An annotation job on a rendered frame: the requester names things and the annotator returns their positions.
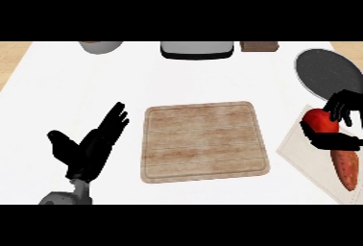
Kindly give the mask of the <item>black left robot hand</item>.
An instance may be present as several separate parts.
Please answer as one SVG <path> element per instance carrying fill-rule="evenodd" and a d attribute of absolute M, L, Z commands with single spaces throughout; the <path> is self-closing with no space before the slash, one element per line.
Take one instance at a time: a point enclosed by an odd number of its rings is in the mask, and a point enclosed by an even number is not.
<path fill-rule="evenodd" d="M 126 105 L 118 102 L 80 143 L 61 131 L 48 133 L 55 158 L 68 166 L 68 180 L 90 183 L 98 178 L 127 123 Z"/>

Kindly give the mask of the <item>red tomato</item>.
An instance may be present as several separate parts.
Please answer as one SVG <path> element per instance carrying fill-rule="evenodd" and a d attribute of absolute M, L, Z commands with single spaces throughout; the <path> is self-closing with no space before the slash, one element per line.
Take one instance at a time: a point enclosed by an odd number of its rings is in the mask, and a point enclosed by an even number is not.
<path fill-rule="evenodd" d="M 309 110 L 303 121 L 309 123 L 318 133 L 337 133 L 340 131 L 340 122 L 331 120 L 331 114 L 324 109 Z"/>

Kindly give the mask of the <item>brown wooden cutting board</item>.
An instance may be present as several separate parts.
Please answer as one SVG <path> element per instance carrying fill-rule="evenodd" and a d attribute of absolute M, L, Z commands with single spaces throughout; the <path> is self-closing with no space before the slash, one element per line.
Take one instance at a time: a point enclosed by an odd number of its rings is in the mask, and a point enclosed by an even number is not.
<path fill-rule="evenodd" d="M 251 177 L 269 171 L 251 103 L 163 106 L 146 110 L 141 164 L 145 183 Z"/>

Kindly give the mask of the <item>pale cutting board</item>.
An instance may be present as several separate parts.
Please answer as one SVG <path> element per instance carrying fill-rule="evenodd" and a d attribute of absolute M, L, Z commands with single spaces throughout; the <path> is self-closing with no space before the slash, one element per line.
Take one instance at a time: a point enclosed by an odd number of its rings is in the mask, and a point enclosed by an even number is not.
<path fill-rule="evenodd" d="M 306 105 L 276 152 L 340 204 L 363 205 L 363 147 L 359 158 L 357 186 L 349 191 L 334 166 L 331 152 L 309 143 L 300 122 L 312 106 Z"/>

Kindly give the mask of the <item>dark grey pan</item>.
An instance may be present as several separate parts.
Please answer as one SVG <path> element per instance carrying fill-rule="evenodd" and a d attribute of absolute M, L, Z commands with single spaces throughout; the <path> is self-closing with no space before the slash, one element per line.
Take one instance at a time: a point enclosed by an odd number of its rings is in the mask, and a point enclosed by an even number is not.
<path fill-rule="evenodd" d="M 306 50 L 296 59 L 296 71 L 306 89 L 321 99 L 329 100 L 344 89 L 363 94 L 363 72 L 337 52 Z"/>

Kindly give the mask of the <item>grey pot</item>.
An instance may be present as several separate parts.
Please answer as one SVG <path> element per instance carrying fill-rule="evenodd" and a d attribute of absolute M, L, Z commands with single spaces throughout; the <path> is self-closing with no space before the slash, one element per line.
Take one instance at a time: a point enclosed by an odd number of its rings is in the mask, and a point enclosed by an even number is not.
<path fill-rule="evenodd" d="M 113 52 L 120 46 L 120 41 L 82 41 L 82 47 L 90 54 L 107 54 Z"/>

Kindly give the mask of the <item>grey and black appliance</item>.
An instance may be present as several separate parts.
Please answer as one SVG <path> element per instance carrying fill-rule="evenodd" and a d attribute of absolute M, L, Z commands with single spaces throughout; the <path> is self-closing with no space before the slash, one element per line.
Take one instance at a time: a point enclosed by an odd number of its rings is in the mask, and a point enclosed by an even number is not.
<path fill-rule="evenodd" d="M 161 52 L 167 59 L 217 60 L 229 58 L 235 51 L 232 41 L 163 41 Z"/>

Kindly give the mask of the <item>brown wooden block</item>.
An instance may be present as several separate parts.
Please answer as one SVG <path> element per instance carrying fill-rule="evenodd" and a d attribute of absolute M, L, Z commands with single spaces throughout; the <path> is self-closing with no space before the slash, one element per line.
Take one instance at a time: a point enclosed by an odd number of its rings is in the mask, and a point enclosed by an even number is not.
<path fill-rule="evenodd" d="M 242 52 L 275 52 L 278 48 L 276 41 L 244 41 L 241 43 Z"/>

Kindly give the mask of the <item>orange sweet potato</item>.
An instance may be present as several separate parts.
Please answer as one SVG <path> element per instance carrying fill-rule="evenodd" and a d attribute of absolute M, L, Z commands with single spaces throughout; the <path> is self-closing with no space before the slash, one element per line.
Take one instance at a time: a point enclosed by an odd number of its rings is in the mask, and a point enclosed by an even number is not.
<path fill-rule="evenodd" d="M 349 191 L 357 186 L 359 158 L 353 151 L 331 151 L 331 158 L 343 185 Z"/>

